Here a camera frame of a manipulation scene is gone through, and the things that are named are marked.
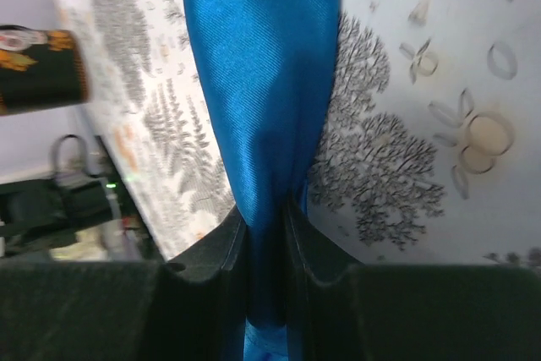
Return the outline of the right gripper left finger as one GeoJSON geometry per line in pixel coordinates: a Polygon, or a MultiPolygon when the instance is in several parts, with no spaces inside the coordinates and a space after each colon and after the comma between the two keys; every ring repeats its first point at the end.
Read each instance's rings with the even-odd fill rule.
{"type": "Polygon", "coordinates": [[[232,210],[176,258],[1,264],[4,360],[240,360],[246,226],[232,210]]]}

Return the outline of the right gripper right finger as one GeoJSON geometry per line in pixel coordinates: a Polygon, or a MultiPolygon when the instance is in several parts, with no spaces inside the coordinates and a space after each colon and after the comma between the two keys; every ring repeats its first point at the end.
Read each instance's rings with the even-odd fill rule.
{"type": "Polygon", "coordinates": [[[540,279],[510,266],[365,265],[289,200],[292,360],[537,360],[540,279]]]}

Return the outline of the blue cloth napkin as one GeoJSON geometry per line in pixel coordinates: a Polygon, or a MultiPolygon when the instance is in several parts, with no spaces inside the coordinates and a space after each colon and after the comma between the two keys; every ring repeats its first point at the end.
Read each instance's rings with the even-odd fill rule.
{"type": "Polygon", "coordinates": [[[199,82],[248,227],[244,357],[285,360],[282,204],[306,201],[329,105],[340,0],[183,0],[199,82]]]}

